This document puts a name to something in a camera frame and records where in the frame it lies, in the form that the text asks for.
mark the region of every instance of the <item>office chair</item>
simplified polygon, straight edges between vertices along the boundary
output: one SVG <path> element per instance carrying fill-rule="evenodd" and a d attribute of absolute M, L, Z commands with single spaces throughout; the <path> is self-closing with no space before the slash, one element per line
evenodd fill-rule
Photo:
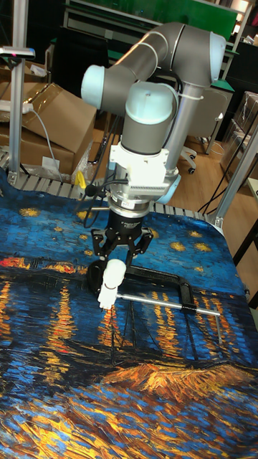
<path fill-rule="evenodd" d="M 60 27 L 52 57 L 52 82 L 81 97 L 83 75 L 90 65 L 108 67 L 108 42 Z"/>
<path fill-rule="evenodd" d="M 188 135 L 197 138 L 211 137 L 211 141 L 213 141 L 215 139 L 215 130 L 218 128 L 218 124 L 221 123 L 226 112 L 228 100 L 225 94 L 214 87 L 205 89 L 203 97 L 197 105 Z M 189 162 L 190 168 L 188 172 L 190 174 L 196 169 L 194 162 L 196 155 L 197 153 L 192 148 L 183 147 L 181 156 Z"/>

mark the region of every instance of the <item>painted fabric mat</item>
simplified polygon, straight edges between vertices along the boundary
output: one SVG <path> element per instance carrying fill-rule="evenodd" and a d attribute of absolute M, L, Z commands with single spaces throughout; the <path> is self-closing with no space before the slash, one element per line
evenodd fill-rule
<path fill-rule="evenodd" d="M 256 458 L 257 332 L 224 238 L 150 214 L 155 239 L 134 262 L 184 276 L 197 305 L 216 306 L 219 345 L 211 317 L 126 301 L 102 313 L 84 209 L 3 173 L 0 189 L 0 458 Z"/>

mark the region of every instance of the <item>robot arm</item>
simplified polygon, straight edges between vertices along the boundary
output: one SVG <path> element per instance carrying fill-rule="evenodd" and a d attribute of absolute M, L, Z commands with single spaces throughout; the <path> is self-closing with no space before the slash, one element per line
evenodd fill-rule
<path fill-rule="evenodd" d="M 92 66 L 85 73 L 83 100 L 125 117 L 122 139 L 112 147 L 110 163 L 115 164 L 115 178 L 128 183 L 110 186 L 107 241 L 100 249 L 103 237 L 93 235 L 96 255 L 107 257 L 116 245 L 129 245 L 131 257 L 146 250 L 151 235 L 141 229 L 143 217 L 150 201 L 164 195 L 167 201 L 171 198 L 170 189 L 180 179 L 176 164 L 191 120 L 203 89 L 219 78 L 225 45 L 225 39 L 213 32 L 164 24 L 147 33 L 111 68 Z M 178 74 L 181 94 L 167 85 L 146 82 L 157 66 Z"/>

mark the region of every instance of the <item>metal rod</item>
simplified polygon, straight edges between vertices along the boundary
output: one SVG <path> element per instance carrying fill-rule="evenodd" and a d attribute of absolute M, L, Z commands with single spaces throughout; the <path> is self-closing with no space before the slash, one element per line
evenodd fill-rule
<path fill-rule="evenodd" d="M 92 211 L 109 210 L 109 207 L 93 207 Z"/>
<path fill-rule="evenodd" d="M 216 219 L 223 219 L 228 211 L 228 208 L 233 201 L 241 183 L 243 182 L 249 167 L 251 166 L 256 153 L 258 152 L 258 126 L 249 140 L 247 148 L 243 153 L 242 159 L 234 172 L 231 181 L 229 182 L 226 191 L 216 209 L 216 211 L 209 217 L 209 222 L 216 224 Z"/>
<path fill-rule="evenodd" d="M 141 296 L 137 296 L 137 295 L 127 295 L 127 294 L 121 295 L 118 293 L 117 298 L 121 298 L 121 300 L 138 301 L 139 303 L 164 306 L 164 308 L 173 308 L 173 309 L 179 309 L 179 310 L 183 308 L 183 306 L 178 303 L 171 303 L 170 301 L 151 300 L 150 298 L 142 298 Z M 211 311 L 209 309 L 196 308 L 196 312 L 200 314 L 206 314 L 207 316 L 215 316 L 215 317 L 220 316 L 220 312 Z"/>
<path fill-rule="evenodd" d="M 222 344 L 222 337 L 221 337 L 221 332 L 220 332 L 220 327 L 219 327 L 219 317 L 215 316 L 215 319 L 216 319 L 216 325 L 217 325 L 217 330 L 218 330 L 219 344 Z"/>
<path fill-rule="evenodd" d="M 13 47 L 25 48 L 29 0 L 14 0 Z M 24 85 L 24 59 L 11 72 L 11 113 L 9 140 L 8 181 L 15 185 L 19 177 L 22 134 L 22 98 Z"/>

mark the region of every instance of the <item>white cable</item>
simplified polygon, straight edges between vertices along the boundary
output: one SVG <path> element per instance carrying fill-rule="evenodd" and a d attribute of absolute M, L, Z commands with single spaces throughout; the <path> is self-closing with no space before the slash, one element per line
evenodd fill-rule
<path fill-rule="evenodd" d="M 180 95 L 181 98 L 191 99 L 191 100 L 203 100 L 204 99 L 203 95 L 201 95 L 200 98 L 195 98 L 192 95 L 187 95 L 187 94 L 178 94 L 178 95 Z"/>
<path fill-rule="evenodd" d="M 212 151 L 213 153 L 216 153 L 217 155 L 220 155 L 220 156 L 224 155 L 224 148 L 223 148 L 223 146 L 222 146 L 219 142 L 213 142 L 213 145 L 214 145 L 214 144 L 215 144 L 215 145 L 219 145 L 219 146 L 222 148 L 223 153 L 219 153 L 218 151 L 215 151 L 215 150 L 212 150 L 212 149 L 211 149 L 210 151 Z"/>
<path fill-rule="evenodd" d="M 145 42 L 144 42 L 144 43 L 141 43 L 141 42 L 139 42 L 138 45 L 140 46 L 140 44 L 142 44 L 142 45 L 144 45 L 144 46 L 147 46 L 148 48 L 151 49 L 151 51 L 153 51 L 153 53 L 154 53 L 154 55 L 155 55 L 155 58 L 156 58 L 156 67 L 157 67 L 157 66 L 158 66 L 158 55 L 157 55 L 156 50 L 155 50 L 155 49 L 153 48 L 153 46 L 151 46 L 151 44 L 149 44 L 149 43 L 145 43 Z"/>
<path fill-rule="evenodd" d="M 60 173 L 60 171 L 59 171 L 59 169 L 58 169 L 58 165 L 57 165 L 57 162 L 56 162 L 56 158 L 54 157 L 54 153 L 53 153 L 52 148 L 51 148 L 51 145 L 50 145 L 49 135 L 48 135 L 48 133 L 47 133 L 46 126 L 45 126 L 45 124 L 43 123 L 42 119 L 40 118 L 39 114 L 38 114 L 35 110 L 30 110 L 30 111 L 32 111 L 33 114 L 35 114 L 35 115 L 38 117 L 40 123 L 42 124 L 42 127 L 43 127 L 43 129 L 44 129 L 44 133 L 46 134 L 46 138 L 47 138 L 47 143 L 48 143 L 48 146 L 49 146 L 49 150 L 50 150 L 50 153 L 51 153 L 52 158 L 53 158 L 53 161 L 54 161 L 54 165 L 55 165 L 55 167 L 56 167 L 56 169 L 57 169 L 57 173 L 58 173 L 59 178 L 60 178 L 60 181 L 61 181 L 61 183 L 62 183 L 63 180 L 62 180 L 62 177 L 61 177 L 61 173 Z"/>

